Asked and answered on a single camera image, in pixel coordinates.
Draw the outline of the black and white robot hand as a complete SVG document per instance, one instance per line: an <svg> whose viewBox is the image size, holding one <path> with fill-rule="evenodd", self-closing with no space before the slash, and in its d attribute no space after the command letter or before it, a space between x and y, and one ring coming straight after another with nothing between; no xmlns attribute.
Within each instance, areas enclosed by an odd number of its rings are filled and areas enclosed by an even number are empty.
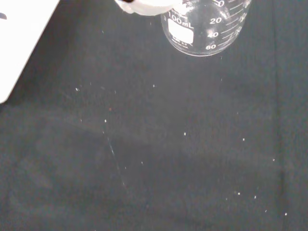
<svg viewBox="0 0 308 231"><path fill-rule="evenodd" d="M115 0L115 2L124 12L142 16L156 16L182 4L181 0Z"/></svg>

